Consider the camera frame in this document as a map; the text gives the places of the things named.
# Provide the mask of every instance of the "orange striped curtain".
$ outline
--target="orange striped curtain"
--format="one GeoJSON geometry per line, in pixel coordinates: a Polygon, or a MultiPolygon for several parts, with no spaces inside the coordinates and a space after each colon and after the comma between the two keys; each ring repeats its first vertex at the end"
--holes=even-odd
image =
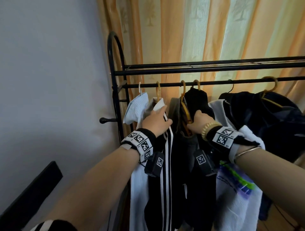
{"type": "MultiPolygon", "coordinates": [[[[304,0],[97,0],[103,36],[115,31],[127,64],[192,62],[305,55],[304,0]]],[[[132,84],[305,75],[302,68],[129,76],[132,84]]],[[[272,83],[236,84],[260,92],[272,83]]],[[[232,85],[202,86],[209,100],[232,85]]],[[[276,92],[305,110],[305,82],[280,82],[276,92]]],[[[154,88],[143,89],[149,97],[154,88]]],[[[168,104],[183,89],[162,89],[168,104]]],[[[130,91],[132,97],[138,89],[130,91]]]]}

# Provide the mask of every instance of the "black metal clothes rack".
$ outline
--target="black metal clothes rack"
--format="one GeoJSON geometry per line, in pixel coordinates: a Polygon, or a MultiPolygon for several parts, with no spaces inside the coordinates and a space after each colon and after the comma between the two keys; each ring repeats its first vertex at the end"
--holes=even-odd
{"type": "MultiPolygon", "coordinates": [[[[107,53],[110,67],[110,75],[113,89],[113,105],[116,117],[113,119],[100,118],[100,123],[117,122],[119,130],[120,142],[124,138],[122,115],[120,111],[120,102],[129,104],[129,88],[138,88],[138,84],[127,84],[126,76],[130,75],[151,75],[151,74],[170,74],[170,73],[194,73],[194,72],[214,72],[214,71],[235,71],[235,70],[252,70],[252,69],[276,69],[276,68],[293,68],[305,67],[305,56],[295,57],[276,57],[276,58],[261,58],[261,59],[236,59],[236,60],[219,60],[219,61],[204,61],[204,62],[175,62],[175,63],[157,63],[157,64],[137,64],[126,65],[124,62],[124,54],[121,43],[117,34],[110,32],[107,39],[107,53]],[[121,71],[115,70],[113,59],[113,39],[115,40],[120,54],[122,65],[121,71]],[[118,86],[116,76],[123,76],[122,85],[118,86]],[[125,89],[126,99],[119,99],[119,92],[125,89]]],[[[281,77],[278,81],[296,81],[305,80],[305,76],[296,77],[281,77]]],[[[266,79],[248,79],[248,80],[224,80],[224,81],[204,81],[200,85],[221,85],[221,84],[245,84],[245,83],[263,83],[273,82],[271,78],[266,79]]],[[[186,86],[194,86],[197,83],[186,82],[186,86]]],[[[161,83],[160,87],[180,87],[182,83],[161,83]]],[[[155,84],[141,84],[141,87],[157,87],[155,84]]]]}

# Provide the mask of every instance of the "silver bangle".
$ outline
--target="silver bangle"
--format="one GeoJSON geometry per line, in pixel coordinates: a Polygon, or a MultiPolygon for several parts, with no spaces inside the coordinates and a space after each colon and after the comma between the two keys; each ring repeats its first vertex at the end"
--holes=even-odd
{"type": "Polygon", "coordinates": [[[244,155],[245,153],[247,153],[247,152],[249,152],[249,151],[253,151],[253,150],[258,149],[258,148],[261,148],[261,147],[260,147],[260,146],[256,146],[256,147],[250,148],[250,149],[248,149],[248,150],[246,150],[246,151],[243,151],[242,153],[237,154],[237,155],[234,157],[234,163],[235,163],[235,160],[236,160],[238,157],[240,157],[241,155],[244,155]]]}

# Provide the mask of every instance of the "striped sleeve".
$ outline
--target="striped sleeve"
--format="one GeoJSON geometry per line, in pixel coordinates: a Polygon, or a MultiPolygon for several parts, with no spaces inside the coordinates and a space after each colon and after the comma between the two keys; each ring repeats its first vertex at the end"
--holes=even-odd
{"type": "Polygon", "coordinates": [[[48,220],[36,225],[31,231],[77,231],[69,222],[62,220],[48,220]]]}

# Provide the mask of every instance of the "rack knob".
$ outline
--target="rack knob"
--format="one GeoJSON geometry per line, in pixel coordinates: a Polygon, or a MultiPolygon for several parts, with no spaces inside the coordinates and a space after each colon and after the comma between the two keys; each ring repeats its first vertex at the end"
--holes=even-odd
{"type": "Polygon", "coordinates": [[[116,118],[113,118],[113,119],[107,119],[107,118],[102,117],[102,118],[100,118],[100,119],[99,119],[99,122],[100,122],[100,123],[116,122],[116,121],[117,121],[117,119],[116,119],[116,118]]]}

